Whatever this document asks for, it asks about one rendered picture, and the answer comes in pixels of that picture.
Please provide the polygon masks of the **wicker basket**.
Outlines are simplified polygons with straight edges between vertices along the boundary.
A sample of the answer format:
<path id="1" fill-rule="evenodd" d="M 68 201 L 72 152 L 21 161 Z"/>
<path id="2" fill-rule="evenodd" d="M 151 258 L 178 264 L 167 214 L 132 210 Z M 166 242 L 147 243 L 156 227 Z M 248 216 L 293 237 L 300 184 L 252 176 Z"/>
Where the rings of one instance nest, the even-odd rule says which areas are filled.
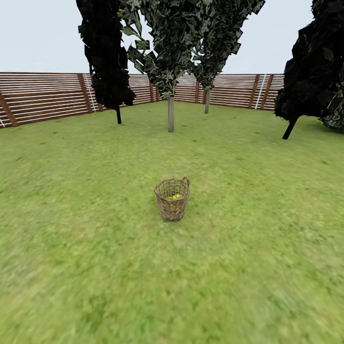
<path id="1" fill-rule="evenodd" d="M 174 178 L 167 179 L 167 181 L 175 181 L 175 180 L 176 179 Z M 163 180 L 161 183 L 164 183 L 167 181 Z M 186 181 L 187 184 L 184 181 Z M 165 221 L 177 222 L 183 218 L 185 210 L 186 210 L 187 202 L 191 194 L 190 180 L 187 177 L 183 177 L 181 181 L 177 181 L 177 182 L 185 183 L 185 186 L 188 187 L 188 189 L 186 188 L 187 195 L 183 193 L 184 194 L 183 197 L 181 196 L 173 200 L 163 201 L 161 195 L 159 195 L 159 192 L 157 190 L 157 187 L 158 185 L 160 185 L 160 183 L 158 183 L 158 185 L 154 189 L 160 215 Z"/>

